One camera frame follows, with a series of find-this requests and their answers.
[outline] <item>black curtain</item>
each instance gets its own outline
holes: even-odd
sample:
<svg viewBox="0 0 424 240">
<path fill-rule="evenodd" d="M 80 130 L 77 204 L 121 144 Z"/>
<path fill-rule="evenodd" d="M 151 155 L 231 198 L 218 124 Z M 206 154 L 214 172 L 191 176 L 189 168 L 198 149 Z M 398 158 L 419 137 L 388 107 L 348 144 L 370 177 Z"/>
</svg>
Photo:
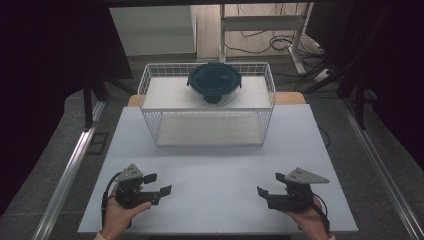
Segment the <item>black curtain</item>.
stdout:
<svg viewBox="0 0 424 240">
<path fill-rule="evenodd" d="M 424 4 L 398 1 L 366 58 L 374 110 L 424 169 Z"/>
<path fill-rule="evenodd" d="M 54 133 L 65 99 L 89 76 L 132 75 L 107 6 L 21 0 L 2 1 L 0 9 L 3 213 Z"/>
</svg>

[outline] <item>wrist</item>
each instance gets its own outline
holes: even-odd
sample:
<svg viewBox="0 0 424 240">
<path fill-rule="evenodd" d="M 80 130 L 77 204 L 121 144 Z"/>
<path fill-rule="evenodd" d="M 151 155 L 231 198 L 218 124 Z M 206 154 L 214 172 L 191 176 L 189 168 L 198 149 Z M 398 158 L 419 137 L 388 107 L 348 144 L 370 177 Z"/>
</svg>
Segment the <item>wrist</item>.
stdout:
<svg viewBox="0 0 424 240">
<path fill-rule="evenodd" d="M 94 240 L 106 240 L 106 239 L 103 237 L 100 231 L 98 231 Z"/>
<path fill-rule="evenodd" d="M 300 229 L 305 233 L 309 240 L 328 240 L 331 238 L 331 235 L 327 234 L 325 231 L 325 227 L 322 222 L 311 221 L 300 226 Z"/>
<path fill-rule="evenodd" d="M 119 236 L 116 236 L 113 232 L 108 231 L 107 229 L 103 229 L 99 232 L 99 234 L 104 238 L 104 240 L 116 240 Z"/>
</svg>

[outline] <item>white wall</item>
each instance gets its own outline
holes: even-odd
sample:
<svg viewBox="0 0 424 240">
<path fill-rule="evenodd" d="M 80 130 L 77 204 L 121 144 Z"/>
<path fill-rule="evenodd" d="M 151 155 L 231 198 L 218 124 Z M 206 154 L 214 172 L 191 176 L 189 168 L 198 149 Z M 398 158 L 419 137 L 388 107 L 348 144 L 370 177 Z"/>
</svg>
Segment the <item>white wall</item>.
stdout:
<svg viewBox="0 0 424 240">
<path fill-rule="evenodd" d="M 127 56 L 194 53 L 190 6 L 111 8 Z"/>
</svg>

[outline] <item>metal rail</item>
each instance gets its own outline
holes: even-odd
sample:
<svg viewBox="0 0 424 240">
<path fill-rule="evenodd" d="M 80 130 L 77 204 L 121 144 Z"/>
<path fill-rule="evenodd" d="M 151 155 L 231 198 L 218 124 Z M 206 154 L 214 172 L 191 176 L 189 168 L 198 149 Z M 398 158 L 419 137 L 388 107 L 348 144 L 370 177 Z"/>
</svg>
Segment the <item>metal rail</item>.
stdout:
<svg viewBox="0 0 424 240">
<path fill-rule="evenodd" d="M 48 239 L 56 220 L 62 210 L 63 204 L 65 203 L 66 197 L 68 196 L 69 190 L 71 189 L 72 183 L 74 182 L 75 176 L 78 173 L 78 169 L 81 165 L 82 159 L 84 158 L 85 152 L 90 144 L 91 138 L 96 130 L 97 122 L 103 111 L 105 103 L 97 102 L 93 110 L 94 123 L 92 127 L 81 134 L 80 139 L 69 159 L 68 165 L 63 172 L 62 178 L 60 179 L 56 190 L 50 199 L 49 205 L 41 218 L 38 227 L 32 236 L 33 240 Z"/>
</svg>

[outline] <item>sleeve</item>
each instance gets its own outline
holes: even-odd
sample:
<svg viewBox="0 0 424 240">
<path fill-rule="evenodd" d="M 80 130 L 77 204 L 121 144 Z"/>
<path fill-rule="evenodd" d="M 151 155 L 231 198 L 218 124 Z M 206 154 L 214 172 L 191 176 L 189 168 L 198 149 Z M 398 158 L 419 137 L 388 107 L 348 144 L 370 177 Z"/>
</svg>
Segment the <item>sleeve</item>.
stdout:
<svg viewBox="0 0 424 240">
<path fill-rule="evenodd" d="M 96 238 L 94 238 L 94 240 L 106 240 L 106 239 L 100 234 L 100 232 L 97 232 Z"/>
</svg>

